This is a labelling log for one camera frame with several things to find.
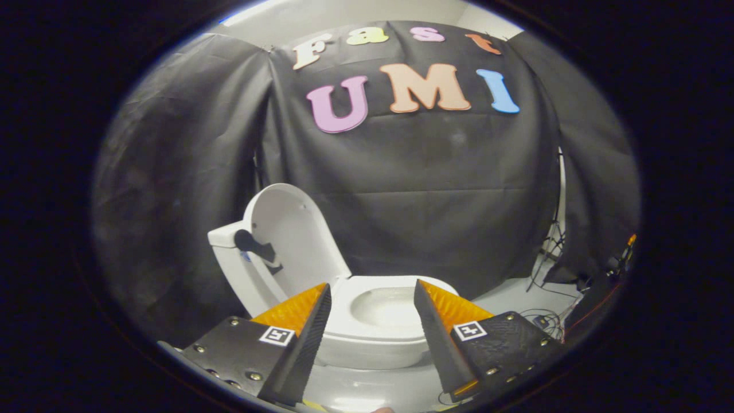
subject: orange soft gripper pad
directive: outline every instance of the orange soft gripper pad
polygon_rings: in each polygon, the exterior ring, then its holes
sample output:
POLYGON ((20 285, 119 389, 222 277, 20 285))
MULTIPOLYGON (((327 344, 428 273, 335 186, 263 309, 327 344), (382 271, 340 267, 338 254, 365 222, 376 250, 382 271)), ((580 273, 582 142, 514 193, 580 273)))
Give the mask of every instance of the orange soft gripper pad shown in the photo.
POLYGON ((451 333, 451 329, 455 324, 469 323, 470 321, 481 321, 494 317, 494 314, 482 309, 469 300, 452 294, 443 288, 436 287, 433 284, 418 280, 423 288, 428 292, 428 296, 433 301, 439 317, 443 322, 443 327, 447 333, 451 333))
POLYGON ((301 330, 308 320, 308 316, 313 311, 313 305, 319 299, 321 292, 324 291, 326 283, 319 284, 314 288, 301 292, 298 295, 290 297, 288 300, 278 304, 268 311, 253 318, 251 321, 255 323, 265 324, 266 326, 289 328, 295 330, 296 336, 300 337, 301 330))

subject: foam letter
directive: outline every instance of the foam letter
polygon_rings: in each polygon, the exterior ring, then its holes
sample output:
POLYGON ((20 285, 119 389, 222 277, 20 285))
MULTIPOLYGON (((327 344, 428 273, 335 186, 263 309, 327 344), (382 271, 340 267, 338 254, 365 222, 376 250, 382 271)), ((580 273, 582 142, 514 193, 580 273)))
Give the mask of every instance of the foam letter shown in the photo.
POLYGON ((410 30, 413 38, 421 42, 443 42, 446 38, 438 34, 438 30, 432 27, 413 27, 410 30))
POLYGON ((470 37, 471 40, 474 40, 474 43, 476 43, 477 46, 481 47, 482 49, 490 53, 502 54, 499 50, 492 47, 492 42, 483 38, 480 35, 466 35, 466 37, 470 37))
POLYGON ((296 52, 296 64, 293 66, 293 70, 298 70, 304 66, 308 66, 311 63, 319 59, 318 55, 314 53, 321 53, 326 50, 326 43, 324 41, 329 40, 331 35, 324 33, 321 36, 314 37, 306 43, 301 43, 293 48, 296 52))
POLYGON ((351 37, 346 39, 346 44, 353 46, 366 43, 382 43, 390 38, 385 36, 385 32, 379 27, 363 27, 362 29, 352 30, 349 35, 351 37))
POLYGON ((333 86, 323 86, 314 89, 306 95, 311 101, 313 119, 316 125, 326 133, 339 133, 354 129, 367 118, 367 97, 365 95, 364 83, 367 76, 350 77, 341 83, 349 91, 349 100, 352 103, 352 113, 343 118, 334 115, 331 104, 331 92, 333 86))
POLYGON ((492 97, 495 99, 492 103, 492 107, 495 108, 495 110, 505 113, 518 113, 520 111, 520 107, 516 105, 509 96, 507 87, 505 87, 504 82, 502 82, 504 76, 502 76, 501 73, 479 69, 476 71, 476 74, 483 77, 487 86, 489 86, 492 97))
POLYGON ((436 102, 436 94, 441 94, 438 107, 446 110, 467 110, 471 103, 464 98, 459 82, 457 69, 452 65, 436 63, 428 68, 428 76, 422 78, 410 66, 403 63, 384 65, 379 71, 387 73, 393 84, 395 103, 390 110, 395 113, 415 112, 418 104, 410 98, 413 92, 416 98, 428 109, 436 102))

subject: white wall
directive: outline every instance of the white wall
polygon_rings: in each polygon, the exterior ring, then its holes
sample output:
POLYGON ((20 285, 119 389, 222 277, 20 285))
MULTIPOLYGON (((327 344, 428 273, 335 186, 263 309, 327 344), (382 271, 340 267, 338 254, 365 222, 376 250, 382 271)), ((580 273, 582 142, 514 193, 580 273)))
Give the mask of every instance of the white wall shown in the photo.
POLYGON ((455 24, 466 7, 460 0, 269 0, 245 20, 212 31, 269 49, 320 30, 368 21, 455 24))

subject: toilet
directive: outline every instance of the toilet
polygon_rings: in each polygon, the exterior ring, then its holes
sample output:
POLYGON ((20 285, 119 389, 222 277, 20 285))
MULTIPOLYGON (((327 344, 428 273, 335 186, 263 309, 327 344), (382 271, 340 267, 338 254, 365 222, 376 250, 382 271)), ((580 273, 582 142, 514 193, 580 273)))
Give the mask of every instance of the toilet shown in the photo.
POLYGON ((247 205, 242 221, 208 233, 219 266, 252 317, 323 282, 332 306, 316 363, 388 370, 418 363, 428 351, 413 290, 425 276, 353 276, 316 203, 290 184, 273 184, 247 205), (244 229, 275 257, 242 252, 234 234, 244 229))

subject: blue letter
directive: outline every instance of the blue letter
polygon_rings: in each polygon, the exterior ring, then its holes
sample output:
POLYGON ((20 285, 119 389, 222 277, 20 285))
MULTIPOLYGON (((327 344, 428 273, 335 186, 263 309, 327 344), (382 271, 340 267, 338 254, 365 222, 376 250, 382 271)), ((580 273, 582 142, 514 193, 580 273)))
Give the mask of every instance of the blue letter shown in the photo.
POLYGON ((476 71, 476 74, 483 77, 487 82, 487 86, 490 88, 492 97, 495 99, 492 103, 492 107, 495 108, 495 110, 505 113, 518 113, 520 111, 520 107, 512 101, 511 97, 509 97, 509 92, 507 91, 504 82, 502 82, 504 77, 501 73, 479 69, 476 71))

